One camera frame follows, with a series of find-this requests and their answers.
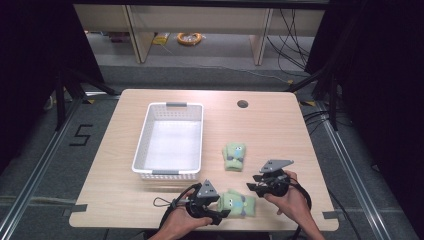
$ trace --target small round hole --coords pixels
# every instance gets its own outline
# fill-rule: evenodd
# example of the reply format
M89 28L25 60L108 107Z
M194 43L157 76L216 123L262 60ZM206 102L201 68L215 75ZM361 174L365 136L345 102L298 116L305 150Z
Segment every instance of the small round hole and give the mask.
M249 106L249 103L246 100L240 100L237 102L237 106L240 108L247 108Z

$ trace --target human hand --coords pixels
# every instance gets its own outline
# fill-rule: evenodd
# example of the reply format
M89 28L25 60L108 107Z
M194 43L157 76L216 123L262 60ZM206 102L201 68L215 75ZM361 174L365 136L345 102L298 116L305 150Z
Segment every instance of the human hand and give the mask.
M182 199L190 196L187 193ZM174 240L180 239L194 229L207 226L212 223L212 218L193 218L187 212L185 206L176 207L165 220L162 228L150 239L151 240Z
M285 172L290 177L291 183L298 183L296 173L287 170ZM324 239L312 217L305 197L295 187L289 186L287 193L282 197L267 193L264 198L278 207L277 215L284 213L299 224L310 239Z

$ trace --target green stuffed toy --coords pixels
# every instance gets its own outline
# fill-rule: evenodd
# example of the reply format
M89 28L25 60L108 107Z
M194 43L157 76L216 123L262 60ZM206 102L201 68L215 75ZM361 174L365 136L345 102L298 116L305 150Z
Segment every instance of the green stuffed toy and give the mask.
M255 198L244 196L235 190L221 194L218 200L218 211L231 210L229 216L254 217L255 216Z
M243 169L245 153L246 145L244 145L244 143L228 143L222 149L222 155L224 156L225 161L225 170L241 172Z

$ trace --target wooden table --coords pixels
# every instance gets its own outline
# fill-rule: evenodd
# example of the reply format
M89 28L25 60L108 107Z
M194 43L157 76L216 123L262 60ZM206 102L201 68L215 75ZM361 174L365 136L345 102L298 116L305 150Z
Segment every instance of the wooden table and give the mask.
M247 108L237 105L248 102ZM74 227L158 227L166 208L153 206L156 197L176 198L190 186L173 187L141 180L131 170L148 104L192 102L204 105L202 169L199 181L209 179L219 193L234 189L256 197L256 216L224 219L219 226L199 230L294 230L297 225L277 208L249 191L247 182L269 159L291 159L285 169L294 171L312 198L312 215L322 231L334 231L338 220L326 220L323 212L334 211L318 161L295 95L281 92L125 90L121 95L99 147L74 212ZM228 142L244 142L242 172L224 170L222 148Z

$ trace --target white plastic basket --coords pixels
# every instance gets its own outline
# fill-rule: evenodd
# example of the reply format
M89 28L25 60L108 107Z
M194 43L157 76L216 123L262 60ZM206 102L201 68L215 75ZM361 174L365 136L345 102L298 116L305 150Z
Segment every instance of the white plastic basket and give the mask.
M144 180L197 180L202 136L202 104L151 103L132 170Z

